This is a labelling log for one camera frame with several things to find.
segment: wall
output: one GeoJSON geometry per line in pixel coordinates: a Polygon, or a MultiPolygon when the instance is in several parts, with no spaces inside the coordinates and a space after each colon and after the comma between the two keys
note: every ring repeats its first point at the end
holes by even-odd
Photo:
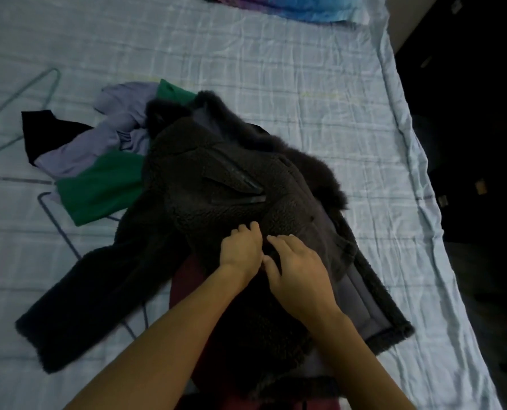
{"type": "Polygon", "coordinates": [[[436,0],[387,0],[389,35],[396,53],[436,0]]]}

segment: red garment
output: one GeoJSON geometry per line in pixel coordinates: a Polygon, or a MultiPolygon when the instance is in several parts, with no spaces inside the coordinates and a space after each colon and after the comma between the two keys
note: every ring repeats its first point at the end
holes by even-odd
{"type": "MultiPolygon", "coordinates": [[[[195,255],[190,255],[176,271],[170,289],[170,308],[180,302],[204,281],[202,266],[195,255]]],[[[223,349],[210,336],[199,358],[191,379],[202,394],[214,400],[220,410],[257,410],[261,402],[242,399],[233,385],[232,376],[225,366],[223,349]]],[[[339,410],[337,399],[308,400],[308,410],[339,410]]],[[[296,402],[293,410],[302,410],[303,402],[296,402]]]]}

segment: mattress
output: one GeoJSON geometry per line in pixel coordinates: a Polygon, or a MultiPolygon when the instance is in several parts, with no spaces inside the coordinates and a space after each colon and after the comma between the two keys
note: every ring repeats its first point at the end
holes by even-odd
{"type": "MultiPolygon", "coordinates": [[[[163,77],[215,90],[248,122],[335,171],[360,249],[416,328],[379,356],[414,404],[497,409],[441,240],[384,0],[364,1],[369,26],[301,23],[202,0],[0,0],[0,105],[14,99],[0,113],[0,147],[20,135],[22,110],[47,106],[62,119],[98,123],[91,103],[111,83],[163,77]]],[[[52,188],[22,141],[0,151],[0,408],[61,408],[132,341],[120,326],[49,376],[15,331],[76,261],[38,203],[52,188]]],[[[46,205],[79,253],[112,242],[114,220],[77,228],[61,206],[46,205]]],[[[168,299],[166,286],[146,306],[149,322],[168,299]]],[[[141,311],[127,322],[136,335],[144,329],[141,311]]]]}

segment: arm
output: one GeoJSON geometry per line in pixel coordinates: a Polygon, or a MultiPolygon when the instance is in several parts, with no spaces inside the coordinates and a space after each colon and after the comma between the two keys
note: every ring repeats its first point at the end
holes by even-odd
{"type": "Polygon", "coordinates": [[[263,263],[271,292],[312,334],[354,409],[414,409],[335,302],[318,254],[295,236],[268,236],[282,274],[269,256],[263,263]]]}
{"type": "Polygon", "coordinates": [[[259,225],[240,225],[221,243],[220,266],[160,317],[67,405],[67,410],[172,410],[208,337],[261,264],[259,225]]]}

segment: person's right hand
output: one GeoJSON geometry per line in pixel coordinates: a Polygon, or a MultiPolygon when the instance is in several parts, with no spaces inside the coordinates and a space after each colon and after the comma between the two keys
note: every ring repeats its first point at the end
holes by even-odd
{"type": "Polygon", "coordinates": [[[282,274],[270,256],[263,256],[271,292],[307,328],[320,317],[339,311],[327,270],[318,253],[294,235],[267,236],[280,255],[282,274]]]}

